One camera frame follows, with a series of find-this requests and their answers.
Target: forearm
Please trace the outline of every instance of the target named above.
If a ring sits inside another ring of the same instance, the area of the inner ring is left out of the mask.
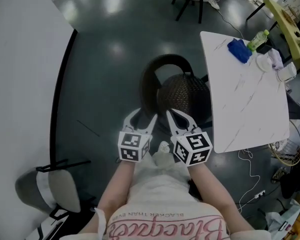
[[[121,161],[98,204],[98,209],[105,213],[106,221],[111,215],[127,202],[133,180],[136,163]]]
[[[222,214],[231,233],[253,230],[239,213],[229,192],[204,163],[190,166],[188,170],[203,201]]]
[[[204,163],[189,166],[188,171],[205,203],[218,210],[229,205],[236,206],[229,192]]]

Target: marble table top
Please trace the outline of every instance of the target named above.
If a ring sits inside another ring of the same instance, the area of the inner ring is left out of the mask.
[[[200,37],[211,93],[214,151],[230,152],[287,139],[287,96],[276,72],[259,69],[256,52],[247,63],[241,63],[228,50],[232,36],[202,31]]]

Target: gray floor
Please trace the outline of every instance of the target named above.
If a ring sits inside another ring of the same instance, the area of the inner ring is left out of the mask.
[[[55,0],[55,5],[77,29],[64,76],[57,120],[57,158],[71,162],[90,159],[89,165],[71,168],[80,197],[101,194],[114,173],[118,156],[118,134],[123,119],[140,107],[139,80],[146,64],[154,57],[174,53],[184,56],[194,74],[207,73],[199,37],[200,31],[240,38],[240,34],[222,20],[209,4],[203,6],[202,24],[198,24],[199,5],[189,5],[180,21],[175,18],[184,0]],[[245,39],[269,29],[273,20],[267,9],[259,11],[248,23],[246,17],[257,8],[247,0],[221,0],[220,12],[238,28]],[[160,72],[160,80],[172,74],[172,68]],[[300,102],[300,76],[291,82],[292,96]],[[207,130],[212,139],[212,128]],[[168,137],[154,133],[152,149]],[[253,191],[269,193],[277,185],[270,179],[280,163],[268,149],[252,149],[252,174],[261,176]],[[238,159],[238,152],[212,153],[207,165],[224,184],[235,202],[256,182],[249,177],[249,163]],[[243,216],[257,227],[264,227],[257,213],[280,211],[278,188],[256,204],[243,208]]]

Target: black stand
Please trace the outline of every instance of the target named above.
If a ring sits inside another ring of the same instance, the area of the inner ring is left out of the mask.
[[[76,162],[76,163],[71,163],[71,164],[57,166],[59,164],[65,163],[67,161],[68,161],[68,159],[63,159],[61,161],[55,162],[53,165],[48,164],[46,166],[40,166],[40,167],[37,167],[35,169],[38,172],[47,173],[47,172],[53,172],[53,171],[56,171],[56,170],[64,170],[64,169],[67,169],[67,168],[70,168],[70,167],[75,167],[75,166],[80,166],[80,165],[91,163],[91,161],[88,160],[88,161],[83,161],[83,162]]]

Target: white wall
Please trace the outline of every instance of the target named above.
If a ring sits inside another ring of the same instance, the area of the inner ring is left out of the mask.
[[[0,240],[24,239],[45,216],[14,184],[49,163],[52,101],[72,32],[51,0],[0,0]]]

